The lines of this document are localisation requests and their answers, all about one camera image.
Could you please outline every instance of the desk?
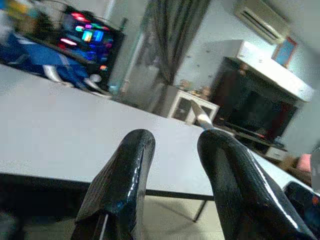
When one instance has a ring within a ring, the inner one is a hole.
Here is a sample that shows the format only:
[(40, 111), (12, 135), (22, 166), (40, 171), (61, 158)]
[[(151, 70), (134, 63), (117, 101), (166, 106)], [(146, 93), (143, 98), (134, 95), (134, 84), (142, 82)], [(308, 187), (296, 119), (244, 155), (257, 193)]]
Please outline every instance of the desk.
[[(147, 193), (212, 199), (197, 152), (202, 129), (157, 116), (47, 79), (0, 65), (0, 172), (89, 184), (123, 137), (134, 129), (153, 133), (156, 147)], [(294, 181), (259, 155), (283, 188)]]

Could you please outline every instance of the air conditioner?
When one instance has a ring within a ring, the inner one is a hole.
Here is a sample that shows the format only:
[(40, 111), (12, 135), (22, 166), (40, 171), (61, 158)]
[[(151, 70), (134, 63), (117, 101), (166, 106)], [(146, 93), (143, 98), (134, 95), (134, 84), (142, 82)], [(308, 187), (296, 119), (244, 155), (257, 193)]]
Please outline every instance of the air conditioner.
[(281, 44), (290, 33), (289, 24), (262, 0), (240, 0), (235, 15), (271, 44)]

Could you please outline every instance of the green light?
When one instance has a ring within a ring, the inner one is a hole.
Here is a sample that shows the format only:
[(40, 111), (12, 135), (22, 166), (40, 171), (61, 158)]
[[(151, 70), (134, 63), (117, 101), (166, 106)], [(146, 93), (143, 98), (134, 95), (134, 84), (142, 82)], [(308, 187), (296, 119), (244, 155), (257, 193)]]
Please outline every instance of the green light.
[(99, 24), (96, 24), (96, 23), (91, 23), (91, 25), (93, 27), (95, 27), (96, 29), (103, 29), (104, 28), (103, 26), (100, 26)]
[(76, 26), (76, 27), (75, 27), (75, 30), (76, 30), (77, 32), (83, 32), (84, 27), (83, 27), (83, 26)]

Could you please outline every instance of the gray curtain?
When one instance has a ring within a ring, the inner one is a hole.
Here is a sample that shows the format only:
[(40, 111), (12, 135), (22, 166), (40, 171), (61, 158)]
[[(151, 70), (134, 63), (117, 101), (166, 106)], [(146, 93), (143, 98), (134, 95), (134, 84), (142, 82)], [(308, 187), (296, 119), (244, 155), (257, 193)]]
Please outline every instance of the gray curtain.
[(175, 75), (202, 22), (211, 0), (154, 0), (152, 22), (163, 83)]

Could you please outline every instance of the white cabinet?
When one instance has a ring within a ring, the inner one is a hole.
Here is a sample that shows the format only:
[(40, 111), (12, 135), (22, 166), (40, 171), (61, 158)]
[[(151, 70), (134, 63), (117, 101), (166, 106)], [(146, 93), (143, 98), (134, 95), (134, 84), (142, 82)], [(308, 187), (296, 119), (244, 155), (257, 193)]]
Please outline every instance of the white cabinet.
[(268, 151), (266, 152), (265, 156), (273, 159), (277, 159), (282, 161), (287, 156), (288, 152), (275, 148), (273, 146), (269, 147)]
[(312, 87), (273, 59), (266, 57), (265, 54), (253, 44), (242, 41), (237, 54), (228, 55), (227, 57), (244, 62), (262, 79), (271, 81), (302, 101), (311, 101), (314, 93)]
[(211, 120), (215, 118), (219, 109), (218, 105), (182, 91), (174, 86), (167, 87), (161, 116), (177, 119), (187, 124), (199, 125), (191, 108), (190, 100), (194, 100), (199, 104)]

